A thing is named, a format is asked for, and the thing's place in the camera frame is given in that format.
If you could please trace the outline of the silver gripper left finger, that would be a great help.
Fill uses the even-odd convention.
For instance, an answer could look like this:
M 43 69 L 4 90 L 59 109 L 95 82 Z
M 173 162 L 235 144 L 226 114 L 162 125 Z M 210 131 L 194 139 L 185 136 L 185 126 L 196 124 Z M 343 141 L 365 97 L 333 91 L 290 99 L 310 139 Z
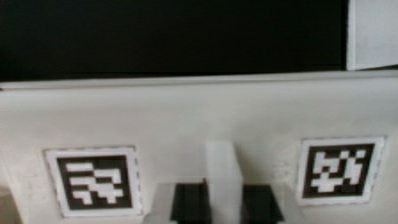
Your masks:
M 169 220 L 176 224 L 212 224 L 208 183 L 178 183 Z

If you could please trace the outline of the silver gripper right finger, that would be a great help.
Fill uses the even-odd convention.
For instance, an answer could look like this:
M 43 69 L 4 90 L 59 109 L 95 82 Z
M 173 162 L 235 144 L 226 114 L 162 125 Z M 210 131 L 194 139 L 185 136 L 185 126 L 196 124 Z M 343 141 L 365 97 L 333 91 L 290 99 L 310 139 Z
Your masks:
M 244 186 L 242 224 L 278 224 L 285 216 L 269 185 Z

